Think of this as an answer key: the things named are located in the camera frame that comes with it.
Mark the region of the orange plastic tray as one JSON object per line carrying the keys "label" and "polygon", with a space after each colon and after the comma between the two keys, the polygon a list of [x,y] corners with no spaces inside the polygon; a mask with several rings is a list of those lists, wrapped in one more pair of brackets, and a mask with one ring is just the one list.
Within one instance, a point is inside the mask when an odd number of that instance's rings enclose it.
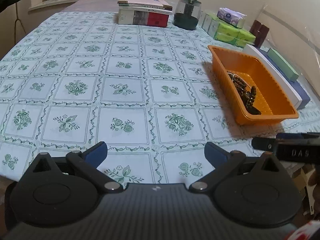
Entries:
{"label": "orange plastic tray", "polygon": [[239,125],[274,125],[298,118],[280,84],[256,57],[209,45],[212,69]]}

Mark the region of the long white blue box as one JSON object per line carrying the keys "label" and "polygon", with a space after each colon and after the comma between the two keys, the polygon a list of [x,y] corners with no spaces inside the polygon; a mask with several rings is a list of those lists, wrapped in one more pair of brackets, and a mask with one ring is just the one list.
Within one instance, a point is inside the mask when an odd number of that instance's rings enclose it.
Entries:
{"label": "long white blue box", "polygon": [[290,101],[295,106],[296,110],[301,110],[310,102],[310,96],[298,81],[291,81],[283,71],[274,63],[267,52],[255,48],[247,44],[242,50],[243,53],[258,58],[268,71],[273,75],[275,80],[280,84],[284,92],[287,94]]}

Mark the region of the long light green box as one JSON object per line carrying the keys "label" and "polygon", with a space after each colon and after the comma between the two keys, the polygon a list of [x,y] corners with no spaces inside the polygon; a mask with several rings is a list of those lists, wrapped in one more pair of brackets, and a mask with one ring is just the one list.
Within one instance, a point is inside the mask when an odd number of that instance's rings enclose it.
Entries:
{"label": "long light green box", "polygon": [[276,50],[270,48],[267,56],[280,68],[289,80],[293,82],[297,81],[299,74]]}

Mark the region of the floral green white tablecloth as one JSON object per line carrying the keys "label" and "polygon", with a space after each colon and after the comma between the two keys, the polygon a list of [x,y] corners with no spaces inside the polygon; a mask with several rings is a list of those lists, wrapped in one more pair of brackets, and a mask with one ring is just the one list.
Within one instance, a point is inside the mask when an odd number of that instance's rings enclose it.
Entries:
{"label": "floral green white tablecloth", "polygon": [[1,60],[1,175],[19,180],[41,152],[63,157],[103,141],[99,170],[122,185],[190,184],[213,170],[211,141],[259,156],[257,135],[319,131],[299,118],[241,127],[210,72],[202,29],[118,25],[111,12],[59,12]]}

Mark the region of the clear plastic sheet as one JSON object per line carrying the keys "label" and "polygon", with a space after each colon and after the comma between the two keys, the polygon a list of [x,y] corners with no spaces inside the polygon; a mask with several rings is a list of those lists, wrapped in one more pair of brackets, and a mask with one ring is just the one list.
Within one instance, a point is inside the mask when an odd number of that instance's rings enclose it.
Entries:
{"label": "clear plastic sheet", "polygon": [[319,64],[319,31],[299,16],[266,5],[257,19],[270,28],[268,38],[273,46],[300,67]]}

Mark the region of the dark brown cylindrical canister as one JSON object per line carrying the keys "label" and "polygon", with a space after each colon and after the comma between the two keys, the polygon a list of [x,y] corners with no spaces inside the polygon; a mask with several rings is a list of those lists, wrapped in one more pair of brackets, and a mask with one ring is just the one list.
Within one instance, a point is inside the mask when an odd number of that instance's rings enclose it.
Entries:
{"label": "dark brown cylindrical canister", "polygon": [[261,22],[255,20],[249,30],[249,32],[255,36],[254,46],[260,48],[268,35],[269,27],[265,26]]}

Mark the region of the green tissue pack right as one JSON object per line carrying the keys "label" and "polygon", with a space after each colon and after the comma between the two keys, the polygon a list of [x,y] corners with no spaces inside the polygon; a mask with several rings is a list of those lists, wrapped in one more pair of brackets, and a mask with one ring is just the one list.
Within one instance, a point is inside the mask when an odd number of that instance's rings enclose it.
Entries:
{"label": "green tissue pack right", "polygon": [[256,37],[245,29],[240,29],[238,36],[235,40],[235,45],[240,48],[244,48],[247,44],[253,45]]}

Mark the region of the green tissue pack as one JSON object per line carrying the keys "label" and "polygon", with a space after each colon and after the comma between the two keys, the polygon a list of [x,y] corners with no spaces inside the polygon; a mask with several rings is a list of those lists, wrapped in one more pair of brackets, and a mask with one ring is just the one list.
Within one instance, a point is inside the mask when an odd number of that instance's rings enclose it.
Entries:
{"label": "green tissue pack", "polygon": [[220,20],[213,12],[201,11],[199,26],[214,40],[235,45],[239,29]]}
{"label": "green tissue pack", "polygon": [[235,45],[240,48],[244,48],[247,44],[253,45],[256,37],[245,29],[240,29],[238,36],[235,40]]}

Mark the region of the green tissue pack left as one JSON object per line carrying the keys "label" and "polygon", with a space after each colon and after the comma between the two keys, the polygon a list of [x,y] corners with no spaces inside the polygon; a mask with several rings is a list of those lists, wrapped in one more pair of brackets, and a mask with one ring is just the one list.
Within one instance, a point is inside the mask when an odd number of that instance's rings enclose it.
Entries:
{"label": "green tissue pack left", "polygon": [[239,29],[220,20],[213,12],[201,11],[199,26],[214,40],[235,45]]}

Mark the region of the purple white tissue pack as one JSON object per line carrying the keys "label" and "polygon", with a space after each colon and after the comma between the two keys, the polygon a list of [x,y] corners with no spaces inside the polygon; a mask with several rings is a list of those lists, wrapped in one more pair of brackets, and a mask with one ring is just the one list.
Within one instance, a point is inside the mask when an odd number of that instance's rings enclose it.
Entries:
{"label": "purple white tissue pack", "polygon": [[234,27],[241,29],[244,26],[247,15],[228,8],[219,8],[217,17]]}

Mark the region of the clear jar dark green base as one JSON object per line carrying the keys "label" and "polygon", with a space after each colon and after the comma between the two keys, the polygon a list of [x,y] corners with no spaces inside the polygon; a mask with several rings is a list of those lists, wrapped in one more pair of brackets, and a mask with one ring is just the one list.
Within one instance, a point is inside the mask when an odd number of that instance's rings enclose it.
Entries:
{"label": "clear jar dark green base", "polygon": [[185,30],[195,30],[201,14],[198,0],[179,0],[174,13],[173,24]]}

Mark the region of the white red book box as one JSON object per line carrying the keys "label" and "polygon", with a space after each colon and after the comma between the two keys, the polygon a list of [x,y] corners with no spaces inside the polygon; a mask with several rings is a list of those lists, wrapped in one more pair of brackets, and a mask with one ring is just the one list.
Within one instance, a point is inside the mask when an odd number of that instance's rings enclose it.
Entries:
{"label": "white red book box", "polygon": [[156,12],[119,9],[118,24],[146,25],[165,28],[168,25],[169,15]]}

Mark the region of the stack of books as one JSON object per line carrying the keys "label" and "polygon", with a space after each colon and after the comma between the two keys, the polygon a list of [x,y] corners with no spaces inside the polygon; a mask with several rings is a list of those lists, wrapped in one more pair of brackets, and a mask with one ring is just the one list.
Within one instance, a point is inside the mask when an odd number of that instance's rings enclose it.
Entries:
{"label": "stack of books", "polygon": [[165,0],[117,0],[117,3],[122,7],[145,7],[172,11],[172,6]]}

